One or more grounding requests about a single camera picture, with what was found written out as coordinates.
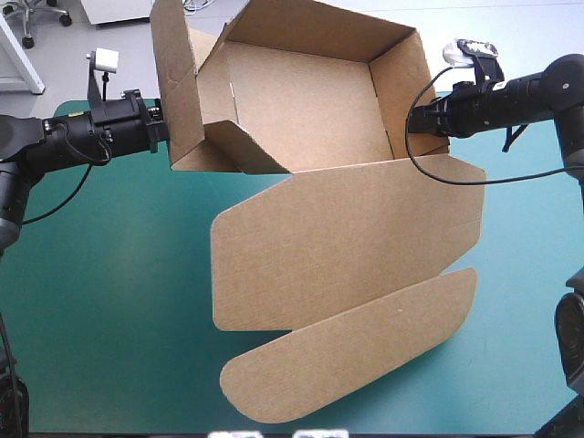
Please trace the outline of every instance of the white cabinet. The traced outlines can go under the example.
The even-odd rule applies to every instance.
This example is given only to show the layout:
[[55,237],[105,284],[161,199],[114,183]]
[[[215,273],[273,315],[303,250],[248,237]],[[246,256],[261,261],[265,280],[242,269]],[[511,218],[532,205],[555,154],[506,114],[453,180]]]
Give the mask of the white cabinet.
[[92,25],[150,16],[153,0],[81,0]]

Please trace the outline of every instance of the black cable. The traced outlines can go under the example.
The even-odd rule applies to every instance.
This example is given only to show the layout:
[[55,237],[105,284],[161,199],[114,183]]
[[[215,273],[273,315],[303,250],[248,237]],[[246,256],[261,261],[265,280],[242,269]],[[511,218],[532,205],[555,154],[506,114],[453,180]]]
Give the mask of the black cable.
[[34,217],[32,219],[27,219],[27,220],[23,221],[22,225],[33,224],[34,222],[38,222],[38,221],[40,221],[42,219],[45,219],[45,218],[49,217],[51,214],[54,214],[54,213],[58,212],[61,208],[63,208],[65,205],[67,205],[69,203],[69,201],[71,201],[75,197],[75,195],[77,193],[79,193],[79,190],[81,190],[81,187],[83,187],[83,184],[88,179],[89,173],[91,172],[91,169],[92,168],[93,168],[93,164],[90,164],[88,166],[87,170],[85,171],[85,173],[83,174],[83,177],[81,178],[81,181],[79,182],[79,184],[77,185],[77,187],[75,188],[75,190],[65,199],[65,201],[63,201],[62,203],[60,203],[55,208],[49,210],[48,212],[46,212],[44,214],[41,214],[40,216],[37,216],[37,217]]
[[451,185],[491,185],[491,184],[517,183],[520,181],[528,181],[528,180],[535,180],[537,178],[544,178],[546,176],[551,176],[551,175],[555,175],[555,174],[563,173],[563,172],[584,171],[584,166],[569,166],[569,167],[562,167],[559,169],[554,169],[553,171],[547,171],[547,172],[542,172],[542,173],[533,173],[530,175],[516,176],[513,178],[503,178],[500,180],[485,180],[485,181],[454,181],[454,180],[449,180],[447,178],[443,178],[441,176],[438,176],[438,175],[435,175],[431,172],[426,171],[420,165],[418,160],[416,160],[416,158],[414,157],[413,152],[412,152],[412,146],[410,145],[410,132],[409,132],[410,120],[412,118],[413,109],[416,107],[416,105],[418,104],[418,102],[420,101],[420,99],[422,98],[424,93],[426,91],[428,91],[428,89],[430,89],[430,87],[432,85],[434,85],[436,80],[438,80],[438,78],[441,75],[443,75],[447,71],[452,70],[453,68],[454,67],[445,68],[444,70],[439,72],[436,76],[434,76],[434,78],[430,82],[428,82],[428,84],[422,89],[422,91],[420,91],[418,93],[418,95],[415,97],[415,99],[412,102],[412,105],[410,106],[410,110],[408,111],[408,117],[406,118],[406,121],[405,121],[405,149],[408,152],[408,156],[410,157],[412,164],[416,167],[416,169],[418,171],[420,171],[421,173],[423,173],[427,177],[432,178],[433,180],[435,180],[439,183],[451,184]]
[[110,82],[110,73],[108,73],[107,71],[103,72],[103,76],[101,77],[101,80],[103,81],[103,90],[101,93],[101,100],[103,100],[104,102],[106,101],[106,97],[108,96],[108,82]]
[[101,148],[103,149],[103,151],[105,153],[105,158],[90,157],[89,155],[80,151],[78,148],[76,148],[75,146],[73,146],[69,142],[69,139],[68,139],[69,126],[67,125],[67,123],[65,121],[63,121],[63,120],[57,121],[55,123],[55,126],[53,127],[53,129],[57,129],[58,127],[62,127],[63,130],[65,131],[65,134],[63,137],[63,143],[67,147],[68,151],[71,153],[71,155],[73,155],[75,158],[77,158],[81,162],[87,162],[88,164],[93,164],[95,166],[105,166],[113,158],[110,146],[101,138],[98,138],[98,143],[99,143],[99,146],[101,146]]
[[15,363],[12,357],[12,351],[10,350],[10,342],[8,341],[8,335],[6,334],[6,327],[4,325],[2,313],[0,313],[0,337],[2,338],[2,345],[8,359],[8,368],[10,369],[12,395],[15,402],[16,432],[18,434],[18,438],[23,438],[22,424],[20,423],[20,403],[18,401],[18,386],[16,385]]

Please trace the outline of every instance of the open cardboard box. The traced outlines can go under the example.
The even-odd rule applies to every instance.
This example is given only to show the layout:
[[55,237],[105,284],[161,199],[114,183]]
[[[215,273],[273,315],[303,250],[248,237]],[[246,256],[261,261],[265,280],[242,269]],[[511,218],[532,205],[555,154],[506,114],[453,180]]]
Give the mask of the open cardboard box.
[[[219,38],[151,14],[173,169],[280,173],[406,157],[430,80],[418,32],[313,0],[251,0]],[[433,97],[433,90],[428,98]],[[446,138],[412,137],[416,154]]]
[[[484,192],[400,160],[430,80],[416,30],[313,0],[250,0],[218,38],[157,0],[151,28],[173,169],[292,173],[211,232],[215,325],[294,330],[225,366],[234,406],[290,421],[452,336],[476,278],[441,273],[476,243]],[[411,143],[432,172],[485,177],[446,138]]]

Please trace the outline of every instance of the cable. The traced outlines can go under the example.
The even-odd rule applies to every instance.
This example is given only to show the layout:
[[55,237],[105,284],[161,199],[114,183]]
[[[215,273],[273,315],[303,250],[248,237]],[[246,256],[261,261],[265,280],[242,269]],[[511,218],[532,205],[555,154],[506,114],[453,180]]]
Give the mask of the cable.
[[40,220],[43,220],[43,219],[49,217],[51,214],[55,214],[61,208],[63,208],[65,205],[67,205],[69,203],[69,201],[71,201],[75,197],[75,195],[77,193],[79,193],[79,191],[81,190],[81,187],[83,187],[83,184],[88,179],[89,173],[91,172],[91,169],[92,168],[93,168],[93,164],[90,164],[88,166],[87,170],[85,171],[85,173],[83,174],[83,177],[81,178],[81,181],[79,182],[79,184],[77,185],[77,187],[75,188],[75,190],[65,199],[65,201],[63,201],[62,203],[60,203],[55,208],[49,210],[48,212],[46,212],[44,214],[41,214],[40,216],[33,217],[32,219],[27,219],[27,220],[23,221],[22,225],[33,224],[34,222],[38,222]]
[[418,93],[418,95],[414,98],[412,105],[410,106],[410,110],[408,111],[408,117],[406,118],[405,121],[405,149],[408,152],[408,157],[410,157],[410,160],[412,161],[412,164],[416,167],[416,169],[418,171],[420,171],[420,173],[426,175],[429,178],[432,178],[433,180],[439,182],[439,183],[444,183],[444,184],[451,184],[451,185],[492,185],[492,184],[505,184],[505,183],[517,183],[520,181],[528,181],[528,180],[535,180],[537,178],[545,178],[547,176],[551,176],[551,175],[556,175],[558,173],[563,173],[563,172],[574,172],[574,171],[584,171],[584,166],[569,166],[569,167],[562,167],[559,169],[554,169],[553,171],[548,171],[548,172],[542,172],[542,173],[533,173],[530,175],[524,175],[524,176],[516,176],[513,178],[503,178],[500,180],[486,180],[486,181],[454,181],[454,180],[449,180],[447,178],[443,178],[441,176],[435,175],[431,172],[426,171],[418,162],[418,160],[414,157],[413,152],[412,152],[412,146],[410,145],[410,132],[409,132],[409,128],[410,128],[410,120],[412,118],[412,114],[413,114],[413,109],[416,107],[416,105],[418,104],[418,102],[420,101],[420,99],[422,98],[422,96],[424,95],[424,93],[426,91],[428,91],[428,89],[430,89],[430,87],[432,85],[434,85],[434,83],[436,82],[436,80],[438,80],[438,78],[443,75],[444,73],[446,73],[447,71],[452,70],[454,67],[447,67],[444,70],[440,71],[436,76],[434,76],[434,78],[428,82],[428,84],[422,89],[422,91],[420,91]]
[[63,142],[65,143],[65,146],[67,147],[68,151],[75,158],[80,160],[81,162],[87,162],[89,164],[93,164],[94,166],[105,166],[113,158],[110,146],[102,138],[98,137],[98,143],[99,143],[99,146],[101,146],[101,149],[103,150],[103,152],[105,154],[105,158],[94,158],[94,157],[90,157],[86,153],[80,151],[78,148],[76,148],[75,146],[73,146],[69,142],[69,139],[68,139],[69,126],[67,125],[67,123],[65,121],[63,121],[63,120],[57,121],[53,128],[57,129],[58,127],[63,127],[63,129],[65,130],[65,136],[63,138]]
[[197,0],[182,0],[182,7],[184,8],[184,14],[186,16],[192,16],[197,11],[205,9],[207,6],[212,5],[215,3],[216,0],[203,0],[200,4],[197,3]]
[[6,353],[6,358],[8,359],[8,368],[10,368],[10,381],[12,386],[12,396],[15,402],[15,417],[16,417],[16,432],[18,438],[23,438],[22,436],[22,424],[20,423],[20,403],[18,401],[18,387],[16,385],[16,373],[15,373],[15,363],[12,357],[12,351],[10,350],[10,342],[8,341],[8,335],[6,334],[6,327],[4,325],[4,319],[2,318],[2,313],[0,313],[0,337],[2,338],[2,345]]

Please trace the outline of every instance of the chair leg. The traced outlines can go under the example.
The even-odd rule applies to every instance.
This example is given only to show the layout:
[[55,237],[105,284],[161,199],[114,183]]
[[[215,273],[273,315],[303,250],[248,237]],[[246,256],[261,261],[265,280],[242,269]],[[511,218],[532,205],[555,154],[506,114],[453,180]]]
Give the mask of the chair leg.
[[59,14],[60,16],[68,16],[69,15],[69,12],[66,11],[65,9],[56,9],[55,7],[49,7],[49,6],[39,6],[39,7],[33,8],[33,10],[35,12],[38,12],[38,11],[51,12],[53,14]]
[[30,34],[30,9],[25,9],[22,14],[22,27],[25,30],[25,37],[31,38]]

